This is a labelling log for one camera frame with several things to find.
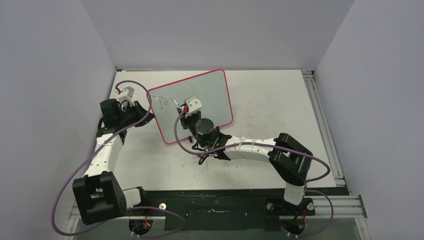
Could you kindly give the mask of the pink framed whiteboard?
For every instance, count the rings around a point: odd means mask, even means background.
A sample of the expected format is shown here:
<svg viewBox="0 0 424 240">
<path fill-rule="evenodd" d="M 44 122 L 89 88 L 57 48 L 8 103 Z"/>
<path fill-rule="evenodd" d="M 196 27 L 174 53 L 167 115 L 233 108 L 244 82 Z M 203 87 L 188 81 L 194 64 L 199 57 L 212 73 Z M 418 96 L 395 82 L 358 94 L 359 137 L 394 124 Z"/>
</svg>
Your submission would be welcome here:
<svg viewBox="0 0 424 240">
<path fill-rule="evenodd" d="M 156 86 L 149 93 L 159 132 L 168 145 L 176 142 L 174 124 L 179 115 L 172 99 L 183 105 L 185 99 L 196 96 L 202 103 L 201 116 L 212 120 L 215 126 L 228 125 L 234 119 L 226 74 L 222 69 Z"/>
</svg>

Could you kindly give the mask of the white whiteboard marker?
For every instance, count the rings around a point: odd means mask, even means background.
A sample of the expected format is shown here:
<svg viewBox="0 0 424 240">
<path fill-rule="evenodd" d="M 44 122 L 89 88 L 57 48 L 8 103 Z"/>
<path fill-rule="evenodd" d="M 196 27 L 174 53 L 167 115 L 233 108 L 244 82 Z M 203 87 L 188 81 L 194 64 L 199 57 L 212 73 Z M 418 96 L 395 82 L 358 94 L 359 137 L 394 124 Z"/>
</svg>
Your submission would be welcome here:
<svg viewBox="0 0 424 240">
<path fill-rule="evenodd" d="M 175 99 L 172 99 L 172 102 L 176 105 L 177 109 L 182 109 L 182 106 Z"/>
</svg>

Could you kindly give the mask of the red marker cap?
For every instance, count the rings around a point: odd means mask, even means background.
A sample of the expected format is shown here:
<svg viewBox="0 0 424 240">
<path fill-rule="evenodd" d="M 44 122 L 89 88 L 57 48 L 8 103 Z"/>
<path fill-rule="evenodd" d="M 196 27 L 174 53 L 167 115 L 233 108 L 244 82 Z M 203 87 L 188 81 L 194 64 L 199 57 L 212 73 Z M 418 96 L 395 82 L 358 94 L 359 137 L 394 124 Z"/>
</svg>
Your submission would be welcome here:
<svg viewBox="0 0 424 240">
<path fill-rule="evenodd" d="M 198 161 L 198 164 L 199 164 L 199 165 L 202 165 L 202 164 L 203 164 L 203 162 L 206 160 L 206 158 L 207 158 L 207 156 L 206 156 L 206 155 L 203 155 L 202 157 L 200 157 L 200 159 L 199 159 L 199 161 Z"/>
</svg>

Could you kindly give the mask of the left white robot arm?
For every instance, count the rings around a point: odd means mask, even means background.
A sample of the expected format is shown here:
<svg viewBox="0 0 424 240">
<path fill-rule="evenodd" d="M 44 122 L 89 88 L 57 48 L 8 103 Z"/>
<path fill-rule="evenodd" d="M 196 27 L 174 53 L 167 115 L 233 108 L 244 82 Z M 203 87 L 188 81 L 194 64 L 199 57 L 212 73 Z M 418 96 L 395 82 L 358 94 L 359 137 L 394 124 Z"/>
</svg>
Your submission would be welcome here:
<svg viewBox="0 0 424 240">
<path fill-rule="evenodd" d="M 142 127 L 154 119 L 138 101 L 107 99 L 100 103 L 102 118 L 96 132 L 95 155 L 72 190 L 82 222 L 86 225 L 123 217 L 130 209 L 136 215 L 149 210 L 141 186 L 123 190 L 113 171 L 129 126 Z"/>
</svg>

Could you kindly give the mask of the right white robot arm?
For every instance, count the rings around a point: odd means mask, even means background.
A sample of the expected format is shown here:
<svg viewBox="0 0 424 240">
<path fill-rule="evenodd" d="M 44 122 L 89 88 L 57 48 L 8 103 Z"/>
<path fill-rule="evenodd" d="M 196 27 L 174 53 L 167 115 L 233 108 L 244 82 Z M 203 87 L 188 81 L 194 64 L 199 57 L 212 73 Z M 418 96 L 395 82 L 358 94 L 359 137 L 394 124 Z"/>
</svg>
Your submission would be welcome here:
<svg viewBox="0 0 424 240">
<path fill-rule="evenodd" d="M 236 137 L 222 133 L 200 113 L 191 116 L 180 113 L 175 122 L 195 138 L 192 148 L 184 147 L 183 150 L 192 155 L 200 154 L 200 164 L 208 157 L 269 163 L 285 182 L 283 209 L 289 214 L 302 209 L 313 154 L 291 135 L 280 133 L 269 139 Z"/>
</svg>

